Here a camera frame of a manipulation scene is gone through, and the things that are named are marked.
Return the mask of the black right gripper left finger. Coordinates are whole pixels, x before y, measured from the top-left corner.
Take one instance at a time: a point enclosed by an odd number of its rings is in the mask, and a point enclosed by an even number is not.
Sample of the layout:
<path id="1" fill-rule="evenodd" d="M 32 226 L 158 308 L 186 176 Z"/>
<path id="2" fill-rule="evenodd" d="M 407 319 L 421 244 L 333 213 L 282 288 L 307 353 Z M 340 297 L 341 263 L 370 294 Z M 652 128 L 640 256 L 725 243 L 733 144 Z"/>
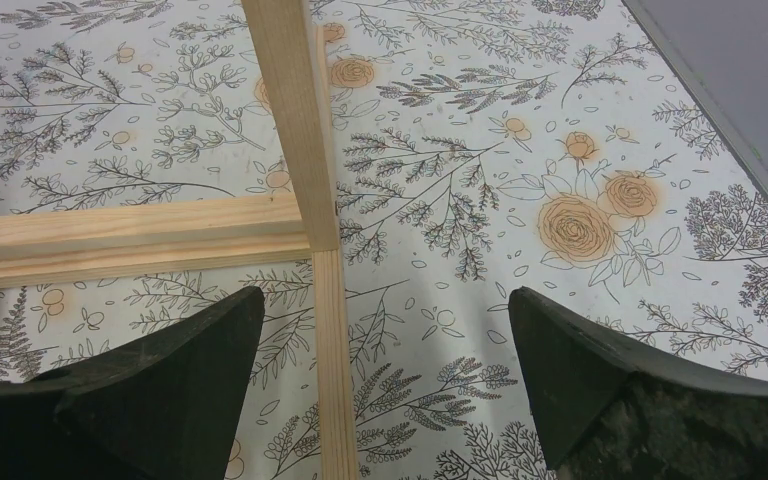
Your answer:
<path id="1" fill-rule="evenodd" d="M 265 317 L 245 287 L 105 353 L 0 382 L 0 479 L 220 479 Z"/>

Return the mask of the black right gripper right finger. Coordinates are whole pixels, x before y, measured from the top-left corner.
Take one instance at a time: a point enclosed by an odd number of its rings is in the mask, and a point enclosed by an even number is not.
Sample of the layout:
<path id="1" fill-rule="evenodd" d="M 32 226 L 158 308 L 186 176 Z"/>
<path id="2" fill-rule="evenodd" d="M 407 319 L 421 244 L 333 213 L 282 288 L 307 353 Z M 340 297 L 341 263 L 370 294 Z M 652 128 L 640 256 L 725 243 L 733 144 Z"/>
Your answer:
<path id="1" fill-rule="evenodd" d="M 768 381 L 668 354 L 527 287 L 508 311 L 559 478 L 768 479 Z"/>

